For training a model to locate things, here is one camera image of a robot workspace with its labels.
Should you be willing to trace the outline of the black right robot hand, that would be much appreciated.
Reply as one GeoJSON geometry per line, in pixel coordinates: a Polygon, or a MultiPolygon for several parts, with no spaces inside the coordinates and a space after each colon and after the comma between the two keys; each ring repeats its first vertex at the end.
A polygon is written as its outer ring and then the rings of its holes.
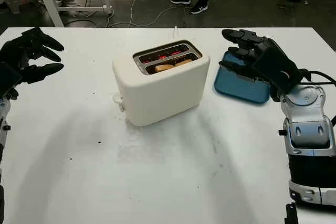
{"type": "Polygon", "coordinates": [[[288,94],[302,80],[296,64],[273,39],[259,37],[254,31],[244,29],[223,29],[222,36],[238,45],[229,47],[228,52],[244,64],[222,60],[219,65],[243,78],[269,84],[270,96],[275,102],[280,102],[281,96],[288,94]]]}

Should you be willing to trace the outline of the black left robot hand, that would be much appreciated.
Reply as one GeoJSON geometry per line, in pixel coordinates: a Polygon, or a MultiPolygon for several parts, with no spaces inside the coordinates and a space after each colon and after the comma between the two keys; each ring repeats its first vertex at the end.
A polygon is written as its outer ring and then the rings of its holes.
{"type": "Polygon", "coordinates": [[[39,82],[60,71],[64,65],[54,51],[64,51],[64,46],[39,27],[4,43],[1,48],[1,98],[16,99],[17,85],[39,82]]]}

